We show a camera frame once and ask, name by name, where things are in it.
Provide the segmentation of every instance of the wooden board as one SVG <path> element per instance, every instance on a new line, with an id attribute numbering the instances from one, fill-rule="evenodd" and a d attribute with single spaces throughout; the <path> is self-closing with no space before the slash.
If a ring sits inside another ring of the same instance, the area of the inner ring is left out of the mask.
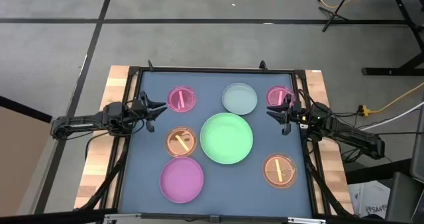
<path id="1" fill-rule="evenodd" d="M 127 82 L 129 66 L 111 66 L 109 77 L 103 92 L 100 109 L 106 104 L 114 101 L 122 101 L 125 84 Z M 329 105 L 327 92 L 323 75 L 321 71 L 307 70 L 307 84 L 310 96 L 318 102 Z M 133 94 L 135 79 L 131 83 L 130 94 Z M 90 145 L 87 161 L 81 177 L 81 183 L 75 202 L 75 208 L 81 207 L 88 201 L 89 197 L 94 194 L 96 189 L 105 179 L 107 163 L 111 154 L 113 137 L 104 136 L 93 140 Z M 342 164 L 342 159 L 339 152 L 339 146 L 334 141 L 325 139 L 319 143 L 321 159 L 323 163 L 325 181 L 343 207 L 353 213 L 353 207 L 349 196 L 349 191 L 346 182 L 345 171 Z M 315 183 L 315 195 L 317 197 L 317 207 L 319 213 L 324 213 L 321 192 L 318 185 Z M 111 206 L 111 198 L 109 195 L 107 207 Z"/>

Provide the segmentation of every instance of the orange petri dish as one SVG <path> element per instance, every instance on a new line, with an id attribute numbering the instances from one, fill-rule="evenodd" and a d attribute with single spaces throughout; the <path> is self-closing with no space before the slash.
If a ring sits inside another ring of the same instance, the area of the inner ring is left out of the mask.
<path id="1" fill-rule="evenodd" d="M 165 140 L 165 148 L 173 157 L 186 157 L 194 152 L 197 138 L 194 131 L 188 127 L 172 129 Z"/>
<path id="2" fill-rule="evenodd" d="M 266 181 L 275 188 L 288 188 L 297 178 L 296 165 L 285 154 L 272 154 L 266 157 L 262 171 Z"/>

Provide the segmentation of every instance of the large green dish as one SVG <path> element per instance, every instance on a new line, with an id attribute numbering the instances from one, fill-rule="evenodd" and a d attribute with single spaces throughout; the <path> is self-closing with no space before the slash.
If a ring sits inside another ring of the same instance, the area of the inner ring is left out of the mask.
<path id="1" fill-rule="evenodd" d="M 200 144 L 213 161 L 235 164 L 246 158 L 252 149 L 253 133 L 242 117 L 232 113 L 218 113 L 203 124 Z"/>

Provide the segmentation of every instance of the gray floor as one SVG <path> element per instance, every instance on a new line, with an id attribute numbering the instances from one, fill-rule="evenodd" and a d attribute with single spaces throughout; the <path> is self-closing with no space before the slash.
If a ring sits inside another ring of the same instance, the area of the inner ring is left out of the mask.
<path id="1" fill-rule="evenodd" d="M 334 5 L 339 0 L 326 0 Z M 403 0 L 424 21 L 417 0 Z M 0 17 L 97 18 L 103 0 L 0 0 Z M 107 18 L 324 19 L 317 0 L 111 0 Z M 350 19 L 401 19 L 394 0 L 354 0 L 340 10 Z M 103 25 L 77 115 L 98 110 L 110 65 L 214 66 L 322 70 L 334 111 L 359 104 L 378 109 L 423 78 L 362 76 L 365 66 L 397 67 L 419 51 L 405 26 L 352 25 Z M 94 25 L 0 25 L 0 94 L 53 116 L 66 112 Z M 418 104 L 422 90 L 363 125 Z M 414 131 L 417 114 L 373 132 Z M 413 135 L 385 136 L 392 160 L 411 156 Z M 67 143 L 47 211 L 71 210 L 87 139 Z M 374 166 L 362 157 L 359 163 Z"/>

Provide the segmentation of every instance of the white cable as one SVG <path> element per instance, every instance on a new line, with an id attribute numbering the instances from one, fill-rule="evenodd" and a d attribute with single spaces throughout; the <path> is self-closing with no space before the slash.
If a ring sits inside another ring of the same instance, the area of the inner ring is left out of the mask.
<path id="1" fill-rule="evenodd" d="M 371 129 L 371 128 L 374 128 L 374 127 L 377 127 L 377 126 L 380 126 L 380 125 L 387 124 L 387 123 L 389 123 L 391 121 L 394 121 L 394 120 L 396 120 L 396 119 L 398 119 L 400 117 L 403 117 L 404 115 L 410 113 L 411 111 L 415 110 L 416 108 L 418 108 L 418 107 L 420 107 L 422 105 L 424 105 L 424 101 L 421 102 L 420 104 L 416 105 L 414 108 L 411 108 L 409 111 L 406 111 L 405 113 L 402 113 L 402 114 L 398 115 L 397 117 L 393 117 L 390 120 L 387 120 L 387 121 L 384 121 L 384 122 L 381 122 L 381 123 L 378 123 L 378 124 L 375 124 L 375 125 L 371 125 L 370 127 L 365 127 L 363 129 L 361 129 L 361 131 L 365 131 L 367 129 Z"/>

